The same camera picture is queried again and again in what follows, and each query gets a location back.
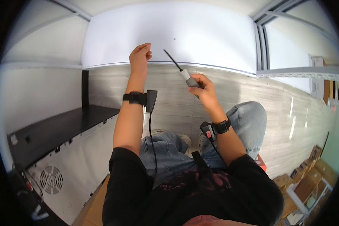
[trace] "black wrist strap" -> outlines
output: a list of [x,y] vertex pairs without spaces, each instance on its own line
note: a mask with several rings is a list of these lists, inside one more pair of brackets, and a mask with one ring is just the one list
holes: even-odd
[[231,126],[231,121],[227,117],[227,121],[223,121],[219,124],[212,123],[211,125],[212,125],[212,128],[215,130],[216,133],[222,134],[222,133],[226,133],[228,131],[228,129]]
[[147,103],[147,93],[143,94],[140,92],[130,92],[129,94],[123,95],[123,101],[129,101],[129,103],[137,103],[145,107]]

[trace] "screwdriver handle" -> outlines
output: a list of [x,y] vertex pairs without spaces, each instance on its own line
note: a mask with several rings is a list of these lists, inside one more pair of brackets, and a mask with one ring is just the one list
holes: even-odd
[[182,77],[186,80],[186,83],[189,87],[197,87],[200,88],[199,84],[188,74],[186,69],[183,69],[180,72],[180,75],[182,75]]

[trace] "fan grille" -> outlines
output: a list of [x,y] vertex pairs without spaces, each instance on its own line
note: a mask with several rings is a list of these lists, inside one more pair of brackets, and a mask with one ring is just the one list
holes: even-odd
[[47,166],[40,175],[41,187],[50,195],[57,194],[63,186],[63,176],[55,166]]

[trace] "sneaker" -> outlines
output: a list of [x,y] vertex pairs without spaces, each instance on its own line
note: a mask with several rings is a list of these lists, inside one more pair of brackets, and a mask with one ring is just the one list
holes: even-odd
[[152,133],[152,136],[154,136],[154,135],[158,135],[158,134],[161,134],[161,133],[167,133],[167,131],[164,130],[164,129],[152,129],[151,133]]
[[200,132],[199,138],[197,139],[197,151],[199,152],[199,154],[202,153],[202,144],[205,138],[206,138],[205,135],[202,132]]
[[187,144],[187,149],[189,149],[192,145],[191,138],[184,134],[179,134],[178,136]]

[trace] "blue jeans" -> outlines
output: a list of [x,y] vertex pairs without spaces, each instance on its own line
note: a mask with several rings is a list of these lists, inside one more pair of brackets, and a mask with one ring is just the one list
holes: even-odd
[[[243,143],[246,154],[254,159],[260,150],[265,135],[265,109],[258,102],[251,101],[235,105],[226,115],[231,120],[232,128]],[[168,132],[154,135],[153,144],[157,156],[157,175],[154,179],[154,188],[184,171],[196,168],[193,158],[185,155],[187,144],[175,133]],[[208,139],[205,139],[202,143],[201,157],[209,168],[226,168],[225,163],[213,149]],[[140,159],[147,174],[154,176],[155,162],[150,137],[142,139]]]

